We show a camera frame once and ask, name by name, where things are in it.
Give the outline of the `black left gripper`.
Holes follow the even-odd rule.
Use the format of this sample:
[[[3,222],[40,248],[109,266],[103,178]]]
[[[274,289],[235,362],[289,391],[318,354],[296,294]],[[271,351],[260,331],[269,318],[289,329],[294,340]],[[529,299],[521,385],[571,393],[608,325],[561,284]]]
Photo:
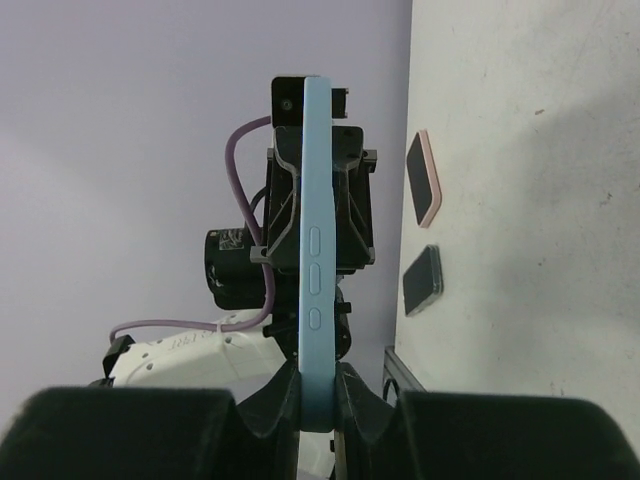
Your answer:
[[[351,305],[331,281],[352,275],[375,260],[370,176],[377,153],[364,146],[356,126],[335,126],[318,154],[303,145],[300,126],[278,126],[267,154],[263,224],[254,239],[248,227],[212,230],[204,247],[209,290],[223,310],[262,308],[263,268],[272,267],[275,300],[265,337],[284,356],[299,350],[300,301],[334,298],[335,355],[352,343]]]

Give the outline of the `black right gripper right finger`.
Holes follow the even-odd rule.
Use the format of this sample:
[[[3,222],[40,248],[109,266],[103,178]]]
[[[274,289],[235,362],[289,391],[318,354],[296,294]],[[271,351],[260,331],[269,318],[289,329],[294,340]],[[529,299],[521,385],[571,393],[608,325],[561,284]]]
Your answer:
[[[336,370],[339,479],[636,479],[639,459],[599,406],[566,397],[403,391],[395,405]]]

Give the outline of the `light blue phone case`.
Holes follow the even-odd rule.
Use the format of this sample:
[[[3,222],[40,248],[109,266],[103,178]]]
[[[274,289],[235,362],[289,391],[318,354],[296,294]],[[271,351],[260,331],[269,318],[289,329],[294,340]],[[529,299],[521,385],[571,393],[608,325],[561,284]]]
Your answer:
[[[298,369],[300,429],[334,428],[336,220],[332,90],[327,77],[305,80],[301,151]]]

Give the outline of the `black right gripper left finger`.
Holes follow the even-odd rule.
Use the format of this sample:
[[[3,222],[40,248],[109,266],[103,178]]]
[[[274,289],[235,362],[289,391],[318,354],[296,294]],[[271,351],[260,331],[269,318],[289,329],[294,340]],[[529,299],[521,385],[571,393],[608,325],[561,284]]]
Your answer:
[[[252,396],[195,388],[55,387],[30,397],[1,442],[4,479],[293,479],[300,375]]]

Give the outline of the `teal phone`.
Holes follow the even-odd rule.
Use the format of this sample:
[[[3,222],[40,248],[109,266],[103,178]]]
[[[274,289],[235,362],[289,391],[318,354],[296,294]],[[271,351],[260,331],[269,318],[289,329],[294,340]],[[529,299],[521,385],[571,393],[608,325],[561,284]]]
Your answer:
[[[299,279],[300,277],[300,227],[301,227],[301,177],[296,178],[295,184],[295,222],[293,227],[293,232],[295,233],[295,247],[294,247],[294,272],[296,277]]]

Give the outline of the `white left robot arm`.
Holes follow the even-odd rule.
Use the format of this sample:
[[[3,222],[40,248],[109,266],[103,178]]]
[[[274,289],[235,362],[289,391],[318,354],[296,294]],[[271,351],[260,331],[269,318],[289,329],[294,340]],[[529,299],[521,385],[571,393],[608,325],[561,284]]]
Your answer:
[[[228,311],[224,325],[250,320],[263,306],[261,266],[275,277],[271,315],[244,331],[189,329],[154,342],[116,339],[103,360],[114,386],[222,387],[273,374],[298,353],[299,173],[302,131],[278,126],[267,153],[266,185],[252,199],[264,205],[260,239],[248,227],[211,230],[205,237],[204,269],[215,304]],[[333,129],[338,279],[373,264],[370,176],[377,154],[364,147],[356,126]]]

